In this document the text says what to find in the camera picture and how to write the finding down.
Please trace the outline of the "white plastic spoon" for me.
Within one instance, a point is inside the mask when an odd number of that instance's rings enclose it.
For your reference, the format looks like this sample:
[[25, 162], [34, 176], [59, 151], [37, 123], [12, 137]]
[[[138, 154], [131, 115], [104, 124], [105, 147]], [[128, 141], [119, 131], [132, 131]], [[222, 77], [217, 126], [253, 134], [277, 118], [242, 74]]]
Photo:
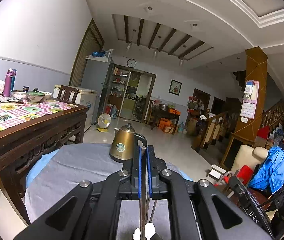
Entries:
[[153, 223], [147, 223], [145, 225], [145, 239], [151, 240], [151, 238], [155, 235], [156, 230]]
[[136, 228], [135, 231], [133, 232], [132, 239], [140, 240], [140, 238], [141, 238], [141, 231], [139, 228]]

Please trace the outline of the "red plastic stool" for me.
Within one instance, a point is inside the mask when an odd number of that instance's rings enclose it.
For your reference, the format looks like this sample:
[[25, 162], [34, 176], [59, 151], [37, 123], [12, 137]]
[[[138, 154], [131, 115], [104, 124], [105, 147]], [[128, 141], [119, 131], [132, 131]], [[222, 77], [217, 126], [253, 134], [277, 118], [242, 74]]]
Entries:
[[221, 177], [219, 178], [218, 182], [214, 185], [217, 187], [224, 181], [226, 185], [229, 183], [229, 180], [231, 177], [235, 176], [237, 177], [244, 185], [246, 185], [249, 180], [251, 179], [254, 171], [247, 165], [244, 165], [239, 170], [236, 170], [235, 172], [227, 171]]

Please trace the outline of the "blue jacket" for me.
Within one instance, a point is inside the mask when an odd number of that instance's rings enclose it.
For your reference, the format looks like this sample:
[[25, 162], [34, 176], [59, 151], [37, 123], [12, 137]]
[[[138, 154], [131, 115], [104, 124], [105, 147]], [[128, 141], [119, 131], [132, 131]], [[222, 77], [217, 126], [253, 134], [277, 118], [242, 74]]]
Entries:
[[267, 159], [261, 168], [250, 180], [252, 189], [265, 190], [270, 187], [271, 194], [276, 193], [284, 185], [284, 150], [280, 147], [272, 147]]

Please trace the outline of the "grey table cloth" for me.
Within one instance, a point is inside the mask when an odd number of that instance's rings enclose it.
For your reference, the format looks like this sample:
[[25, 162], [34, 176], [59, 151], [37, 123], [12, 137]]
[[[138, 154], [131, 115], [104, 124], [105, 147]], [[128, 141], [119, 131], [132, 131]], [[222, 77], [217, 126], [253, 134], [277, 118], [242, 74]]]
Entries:
[[[80, 181], [97, 183], [120, 170], [122, 163], [109, 157], [110, 148], [110, 144], [73, 144], [43, 155], [26, 176], [24, 201], [30, 222], [37, 220]], [[137, 201], [122, 201], [117, 239], [131, 239], [139, 223], [138, 207]], [[167, 200], [158, 200], [152, 223], [162, 239], [171, 239]]]

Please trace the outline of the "metal utensil holder cup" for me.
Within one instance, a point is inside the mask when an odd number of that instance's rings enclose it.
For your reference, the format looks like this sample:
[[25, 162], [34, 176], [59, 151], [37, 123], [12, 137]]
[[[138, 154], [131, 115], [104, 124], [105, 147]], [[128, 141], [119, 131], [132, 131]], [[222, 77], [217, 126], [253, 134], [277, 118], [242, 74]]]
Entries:
[[158, 235], [158, 233], [155, 233], [150, 240], [162, 240], [162, 237], [160, 237], [160, 235]]

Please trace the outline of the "gold electric kettle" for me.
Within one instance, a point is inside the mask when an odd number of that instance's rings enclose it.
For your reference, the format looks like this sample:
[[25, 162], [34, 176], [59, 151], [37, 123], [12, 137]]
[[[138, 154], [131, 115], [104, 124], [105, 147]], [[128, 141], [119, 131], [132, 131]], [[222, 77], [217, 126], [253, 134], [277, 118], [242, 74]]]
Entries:
[[115, 128], [115, 136], [109, 152], [109, 156], [116, 162], [123, 163], [133, 159], [138, 141], [147, 147], [147, 140], [142, 134], [135, 132], [131, 123], [127, 123], [121, 128]]

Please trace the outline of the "wooden stair railing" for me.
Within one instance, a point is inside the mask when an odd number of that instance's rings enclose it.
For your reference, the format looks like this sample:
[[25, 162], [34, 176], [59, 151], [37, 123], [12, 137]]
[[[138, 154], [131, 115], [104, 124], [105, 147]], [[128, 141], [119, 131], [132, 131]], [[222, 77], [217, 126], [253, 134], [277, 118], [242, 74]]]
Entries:
[[230, 131], [232, 125], [232, 112], [227, 111], [210, 117], [202, 119], [199, 126], [199, 148], [207, 148], [207, 145], [224, 138], [227, 132]]

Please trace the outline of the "orange boxes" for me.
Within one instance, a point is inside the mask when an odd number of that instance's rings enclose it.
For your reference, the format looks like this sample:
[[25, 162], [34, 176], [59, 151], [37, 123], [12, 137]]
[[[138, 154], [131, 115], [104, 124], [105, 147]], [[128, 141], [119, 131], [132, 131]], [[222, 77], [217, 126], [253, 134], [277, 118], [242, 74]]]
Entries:
[[181, 112], [174, 108], [168, 108], [166, 111], [160, 109], [157, 115], [159, 120], [157, 128], [174, 135], [177, 132], [180, 116]]

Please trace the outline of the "dark carved wooden table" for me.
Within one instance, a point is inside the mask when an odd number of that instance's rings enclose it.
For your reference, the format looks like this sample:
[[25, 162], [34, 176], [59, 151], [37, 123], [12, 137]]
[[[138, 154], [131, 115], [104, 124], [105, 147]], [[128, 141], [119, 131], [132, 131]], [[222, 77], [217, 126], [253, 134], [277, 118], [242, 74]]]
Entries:
[[62, 147], [69, 138], [83, 142], [87, 110], [76, 105], [0, 131], [0, 189], [26, 225], [30, 220], [22, 199], [27, 173], [41, 156]]

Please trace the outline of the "white chest freezer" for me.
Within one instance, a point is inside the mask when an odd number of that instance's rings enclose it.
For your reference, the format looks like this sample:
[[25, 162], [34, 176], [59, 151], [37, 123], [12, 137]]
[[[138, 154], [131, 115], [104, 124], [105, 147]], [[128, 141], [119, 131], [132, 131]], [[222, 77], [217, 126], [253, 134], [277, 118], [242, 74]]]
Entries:
[[78, 105], [86, 106], [88, 108], [86, 113], [87, 114], [86, 122], [85, 122], [85, 132], [86, 132], [92, 125], [95, 101], [97, 98], [97, 91], [81, 87], [74, 87], [74, 88], [78, 89], [78, 94], [75, 99], [75, 103]]

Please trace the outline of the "framed picture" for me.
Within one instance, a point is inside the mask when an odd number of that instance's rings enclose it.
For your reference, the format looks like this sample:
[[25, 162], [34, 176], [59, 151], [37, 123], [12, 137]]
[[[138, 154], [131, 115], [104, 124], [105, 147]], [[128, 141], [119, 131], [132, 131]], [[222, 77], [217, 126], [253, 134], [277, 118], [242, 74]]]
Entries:
[[171, 80], [169, 87], [169, 93], [174, 95], [179, 95], [181, 92], [182, 83], [176, 80]]

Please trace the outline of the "dark wooden chair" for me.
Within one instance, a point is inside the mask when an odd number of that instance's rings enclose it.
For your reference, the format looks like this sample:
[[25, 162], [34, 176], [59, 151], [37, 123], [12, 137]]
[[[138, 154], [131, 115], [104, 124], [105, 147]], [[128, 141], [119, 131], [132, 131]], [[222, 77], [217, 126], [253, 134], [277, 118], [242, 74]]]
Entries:
[[64, 102], [75, 103], [78, 92], [79, 90], [77, 88], [61, 85], [57, 99]]

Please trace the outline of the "checkered floral tablecloth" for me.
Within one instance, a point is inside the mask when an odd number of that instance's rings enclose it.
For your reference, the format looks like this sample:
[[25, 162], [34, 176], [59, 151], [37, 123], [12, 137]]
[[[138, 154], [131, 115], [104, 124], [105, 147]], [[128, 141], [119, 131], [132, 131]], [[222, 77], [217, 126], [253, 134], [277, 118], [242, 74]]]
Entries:
[[57, 100], [0, 103], [0, 131], [45, 115], [66, 111], [77, 106]]

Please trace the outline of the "purple water bottle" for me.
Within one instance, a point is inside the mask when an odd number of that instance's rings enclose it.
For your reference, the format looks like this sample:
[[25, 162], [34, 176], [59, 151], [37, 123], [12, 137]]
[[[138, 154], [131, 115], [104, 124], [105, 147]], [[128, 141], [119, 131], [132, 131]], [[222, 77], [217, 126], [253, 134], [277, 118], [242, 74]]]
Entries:
[[9, 68], [6, 73], [6, 78], [4, 81], [4, 89], [3, 89], [3, 95], [6, 97], [10, 97], [11, 83], [13, 77], [14, 77], [14, 71], [11, 68]]

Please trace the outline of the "round wall clock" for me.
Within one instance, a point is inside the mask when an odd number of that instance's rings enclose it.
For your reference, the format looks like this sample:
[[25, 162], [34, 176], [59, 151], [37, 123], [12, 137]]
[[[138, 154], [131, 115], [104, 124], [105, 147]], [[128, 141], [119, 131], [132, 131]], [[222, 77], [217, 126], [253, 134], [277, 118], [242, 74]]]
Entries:
[[128, 68], [135, 68], [137, 66], [137, 61], [135, 59], [128, 59], [126, 62]]

